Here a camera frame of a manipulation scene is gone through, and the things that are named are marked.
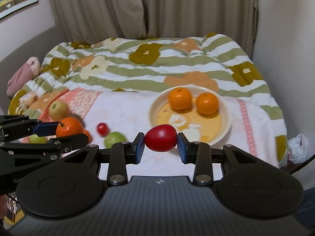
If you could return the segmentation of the green apple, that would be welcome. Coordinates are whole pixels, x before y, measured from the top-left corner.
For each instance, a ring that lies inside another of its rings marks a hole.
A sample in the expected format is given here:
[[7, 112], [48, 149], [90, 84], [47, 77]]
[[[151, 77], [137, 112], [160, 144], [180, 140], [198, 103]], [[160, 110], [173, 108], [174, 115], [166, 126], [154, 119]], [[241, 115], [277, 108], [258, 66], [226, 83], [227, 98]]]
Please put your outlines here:
[[29, 137], [29, 143], [32, 144], [44, 144], [47, 142], [47, 138], [46, 137], [39, 137], [36, 134], [33, 134]]
[[110, 132], [104, 138], [104, 146], [105, 148], [111, 148], [112, 145], [119, 142], [127, 142], [127, 138], [120, 132]]

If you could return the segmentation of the small orange tangerine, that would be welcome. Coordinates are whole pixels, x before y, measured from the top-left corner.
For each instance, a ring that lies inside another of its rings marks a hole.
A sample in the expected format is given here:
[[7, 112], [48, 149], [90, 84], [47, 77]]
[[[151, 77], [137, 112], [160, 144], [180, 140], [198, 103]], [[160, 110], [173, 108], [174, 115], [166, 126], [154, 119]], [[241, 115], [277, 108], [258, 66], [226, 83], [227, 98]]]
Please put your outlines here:
[[57, 125], [56, 137], [71, 136], [76, 134], [82, 134], [84, 128], [80, 121], [73, 117], [67, 117], [62, 120]]

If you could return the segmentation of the yellow-green apple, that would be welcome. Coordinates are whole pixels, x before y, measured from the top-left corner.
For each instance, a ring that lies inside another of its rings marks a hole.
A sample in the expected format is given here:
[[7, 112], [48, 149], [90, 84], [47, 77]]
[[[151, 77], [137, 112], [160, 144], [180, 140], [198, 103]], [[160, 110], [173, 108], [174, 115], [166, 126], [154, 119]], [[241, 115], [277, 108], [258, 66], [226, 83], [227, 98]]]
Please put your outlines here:
[[55, 100], [49, 107], [49, 116], [54, 121], [60, 121], [70, 114], [67, 103], [62, 100]]

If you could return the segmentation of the large red tomato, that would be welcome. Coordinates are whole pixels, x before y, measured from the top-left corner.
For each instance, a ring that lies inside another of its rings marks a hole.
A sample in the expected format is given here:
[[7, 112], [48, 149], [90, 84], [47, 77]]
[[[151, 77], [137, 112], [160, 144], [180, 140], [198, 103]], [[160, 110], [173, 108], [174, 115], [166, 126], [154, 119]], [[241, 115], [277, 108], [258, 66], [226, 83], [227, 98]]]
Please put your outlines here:
[[145, 134], [145, 144], [152, 151], [170, 151], [177, 145], [176, 129], [169, 124], [155, 126]]

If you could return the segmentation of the cream fruit bowl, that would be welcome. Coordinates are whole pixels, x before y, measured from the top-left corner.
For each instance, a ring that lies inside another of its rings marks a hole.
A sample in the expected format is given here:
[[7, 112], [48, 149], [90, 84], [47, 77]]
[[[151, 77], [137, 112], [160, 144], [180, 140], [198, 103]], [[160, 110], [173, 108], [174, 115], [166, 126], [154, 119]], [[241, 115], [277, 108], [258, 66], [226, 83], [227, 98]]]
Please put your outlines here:
[[[169, 93], [173, 90], [171, 87], [161, 92], [151, 103], [148, 112], [150, 126], [170, 124], [178, 133], [184, 133], [190, 141], [217, 144], [231, 129], [231, 116], [226, 101], [216, 92], [204, 87], [188, 85], [185, 88], [192, 94], [192, 106], [182, 111], [173, 110], [168, 102]], [[200, 94], [207, 92], [216, 96], [218, 109], [204, 116], [198, 113], [195, 101]]]

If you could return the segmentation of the small printed box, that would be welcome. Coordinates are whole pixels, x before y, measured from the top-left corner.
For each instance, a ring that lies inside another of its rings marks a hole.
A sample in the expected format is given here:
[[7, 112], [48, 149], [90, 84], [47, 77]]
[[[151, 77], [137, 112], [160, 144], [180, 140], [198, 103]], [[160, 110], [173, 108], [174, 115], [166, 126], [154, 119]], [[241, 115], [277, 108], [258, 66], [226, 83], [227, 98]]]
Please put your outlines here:
[[38, 100], [37, 94], [35, 92], [29, 92], [19, 99], [19, 106], [23, 110], [27, 110], [37, 100]]

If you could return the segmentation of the small red cherry tomato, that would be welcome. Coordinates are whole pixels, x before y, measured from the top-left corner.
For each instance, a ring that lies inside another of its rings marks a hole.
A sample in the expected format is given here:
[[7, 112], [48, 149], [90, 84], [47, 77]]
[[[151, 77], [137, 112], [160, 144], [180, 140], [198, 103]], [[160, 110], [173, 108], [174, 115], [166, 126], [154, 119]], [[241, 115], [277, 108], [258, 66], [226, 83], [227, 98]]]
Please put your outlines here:
[[109, 134], [110, 130], [106, 123], [99, 123], [97, 125], [97, 132], [100, 136], [105, 137]]

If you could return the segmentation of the orange in bowl right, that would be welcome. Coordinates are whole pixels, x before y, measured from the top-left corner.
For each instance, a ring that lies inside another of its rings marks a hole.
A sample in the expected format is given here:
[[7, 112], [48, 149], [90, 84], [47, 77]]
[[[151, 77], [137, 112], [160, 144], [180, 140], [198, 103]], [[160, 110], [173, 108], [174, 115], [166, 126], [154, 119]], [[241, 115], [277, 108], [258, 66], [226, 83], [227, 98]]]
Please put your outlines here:
[[196, 108], [198, 113], [210, 115], [218, 110], [218, 98], [212, 93], [202, 93], [197, 97]]

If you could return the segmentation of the orange in bowl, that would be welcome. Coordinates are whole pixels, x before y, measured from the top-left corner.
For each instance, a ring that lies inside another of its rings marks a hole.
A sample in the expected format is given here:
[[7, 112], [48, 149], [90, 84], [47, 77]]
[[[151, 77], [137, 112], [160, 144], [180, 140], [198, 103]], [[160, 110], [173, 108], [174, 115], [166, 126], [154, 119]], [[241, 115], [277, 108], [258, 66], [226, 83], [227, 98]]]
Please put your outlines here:
[[184, 110], [191, 106], [192, 95], [184, 87], [176, 87], [168, 94], [168, 101], [174, 110]]
[[197, 97], [196, 108], [198, 113], [210, 115], [218, 110], [218, 98], [212, 93], [202, 93]]

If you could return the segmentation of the pink floral towel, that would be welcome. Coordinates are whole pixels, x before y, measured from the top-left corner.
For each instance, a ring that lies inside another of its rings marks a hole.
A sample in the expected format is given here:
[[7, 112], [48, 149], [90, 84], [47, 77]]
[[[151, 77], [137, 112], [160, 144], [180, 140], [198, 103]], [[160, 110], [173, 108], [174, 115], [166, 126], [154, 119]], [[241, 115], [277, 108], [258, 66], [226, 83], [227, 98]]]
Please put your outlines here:
[[[92, 136], [94, 144], [103, 147], [103, 138], [97, 133], [98, 123], [105, 122], [112, 131], [124, 134], [132, 141], [139, 132], [151, 127], [148, 112], [157, 97], [150, 92], [101, 92], [93, 101], [87, 101], [90, 109], [82, 115], [83, 103], [75, 105], [72, 112], [81, 120]], [[236, 98], [224, 97], [231, 118], [227, 136], [214, 145], [222, 148], [232, 144], [253, 156], [279, 167], [275, 138], [268, 114], [259, 106]], [[128, 165], [129, 177], [138, 176], [188, 176], [192, 177], [194, 165], [182, 164], [177, 149], [154, 152], [145, 149], [138, 165]]]

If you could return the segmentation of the pink plush pillow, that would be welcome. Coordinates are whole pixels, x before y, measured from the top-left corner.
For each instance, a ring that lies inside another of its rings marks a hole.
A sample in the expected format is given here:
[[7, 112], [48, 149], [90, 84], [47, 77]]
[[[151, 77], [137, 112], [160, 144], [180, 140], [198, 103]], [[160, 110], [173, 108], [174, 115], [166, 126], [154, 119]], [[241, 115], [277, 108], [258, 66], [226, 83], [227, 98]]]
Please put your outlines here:
[[7, 96], [14, 97], [25, 83], [38, 76], [40, 70], [41, 64], [39, 59], [35, 56], [30, 57], [7, 82]]

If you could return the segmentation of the grey headboard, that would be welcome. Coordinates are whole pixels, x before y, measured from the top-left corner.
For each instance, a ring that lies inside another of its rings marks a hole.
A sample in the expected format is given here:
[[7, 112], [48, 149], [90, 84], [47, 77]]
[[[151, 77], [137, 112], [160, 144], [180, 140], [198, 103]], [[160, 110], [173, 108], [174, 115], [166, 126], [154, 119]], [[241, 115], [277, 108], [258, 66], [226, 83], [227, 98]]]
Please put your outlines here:
[[35, 36], [1, 60], [1, 114], [6, 114], [11, 99], [7, 96], [7, 82], [13, 74], [32, 56], [43, 61], [46, 54], [66, 37], [60, 26], [54, 26]]

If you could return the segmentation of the floral striped quilt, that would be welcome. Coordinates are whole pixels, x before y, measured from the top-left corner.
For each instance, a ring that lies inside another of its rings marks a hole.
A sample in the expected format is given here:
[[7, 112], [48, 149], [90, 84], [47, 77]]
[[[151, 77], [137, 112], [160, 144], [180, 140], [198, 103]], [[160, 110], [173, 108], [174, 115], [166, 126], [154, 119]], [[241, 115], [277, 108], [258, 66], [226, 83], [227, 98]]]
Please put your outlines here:
[[8, 112], [23, 113], [18, 102], [23, 94], [42, 96], [60, 87], [162, 92], [179, 85], [205, 87], [260, 106], [270, 117], [278, 160], [284, 160], [286, 124], [269, 86], [236, 41], [214, 32], [203, 37], [60, 43], [44, 57], [38, 76], [12, 97]]

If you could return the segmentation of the white plastic bag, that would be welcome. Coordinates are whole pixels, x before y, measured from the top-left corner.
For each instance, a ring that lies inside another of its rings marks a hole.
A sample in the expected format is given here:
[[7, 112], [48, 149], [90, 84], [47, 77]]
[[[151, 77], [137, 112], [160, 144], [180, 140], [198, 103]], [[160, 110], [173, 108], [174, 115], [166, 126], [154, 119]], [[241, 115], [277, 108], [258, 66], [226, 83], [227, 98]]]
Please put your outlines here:
[[292, 137], [288, 140], [289, 156], [288, 159], [293, 164], [300, 164], [307, 159], [308, 140], [303, 134]]

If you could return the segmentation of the beige curtain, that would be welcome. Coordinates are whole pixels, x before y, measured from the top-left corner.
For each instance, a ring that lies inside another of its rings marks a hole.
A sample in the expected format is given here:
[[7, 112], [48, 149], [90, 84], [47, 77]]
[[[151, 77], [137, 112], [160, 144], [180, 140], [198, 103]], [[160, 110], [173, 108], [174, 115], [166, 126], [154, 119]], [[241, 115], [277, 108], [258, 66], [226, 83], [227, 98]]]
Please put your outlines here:
[[253, 52], [257, 0], [50, 0], [57, 24], [70, 41], [96, 43], [109, 37], [205, 36], [235, 40]]

